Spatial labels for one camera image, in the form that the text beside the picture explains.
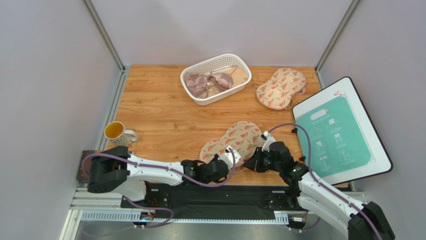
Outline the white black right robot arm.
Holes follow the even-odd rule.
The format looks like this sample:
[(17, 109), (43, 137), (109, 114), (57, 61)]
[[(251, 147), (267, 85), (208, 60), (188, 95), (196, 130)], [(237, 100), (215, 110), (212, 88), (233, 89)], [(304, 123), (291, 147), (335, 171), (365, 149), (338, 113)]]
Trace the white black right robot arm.
[(268, 148), (257, 147), (243, 166), (254, 172), (275, 171), (288, 185), (287, 202), (298, 204), (329, 223), (348, 240), (394, 240), (396, 238), (382, 208), (373, 201), (363, 203), (322, 180), (308, 166), (295, 161), (282, 141)]

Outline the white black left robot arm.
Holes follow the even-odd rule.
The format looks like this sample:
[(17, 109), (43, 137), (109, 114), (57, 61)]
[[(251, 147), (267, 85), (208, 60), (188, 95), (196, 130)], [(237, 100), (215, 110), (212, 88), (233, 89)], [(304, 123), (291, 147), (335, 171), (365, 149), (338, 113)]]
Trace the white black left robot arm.
[(88, 177), (87, 190), (94, 194), (118, 193), (133, 202), (145, 200), (149, 183), (179, 186), (192, 183), (217, 188), (234, 175), (240, 154), (230, 146), (224, 153), (201, 160), (163, 162), (130, 154), (125, 146), (88, 154), (81, 162), (81, 170)]

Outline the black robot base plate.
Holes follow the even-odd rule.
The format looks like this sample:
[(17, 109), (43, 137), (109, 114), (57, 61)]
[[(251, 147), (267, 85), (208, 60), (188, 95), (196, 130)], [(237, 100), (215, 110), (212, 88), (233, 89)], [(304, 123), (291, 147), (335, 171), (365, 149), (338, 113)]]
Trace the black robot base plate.
[(272, 220), (275, 211), (302, 215), (307, 212), (284, 185), (203, 187), (150, 183), (145, 199), (135, 204), (154, 208), (157, 219), (169, 218), (168, 210), (172, 210), (174, 220)]

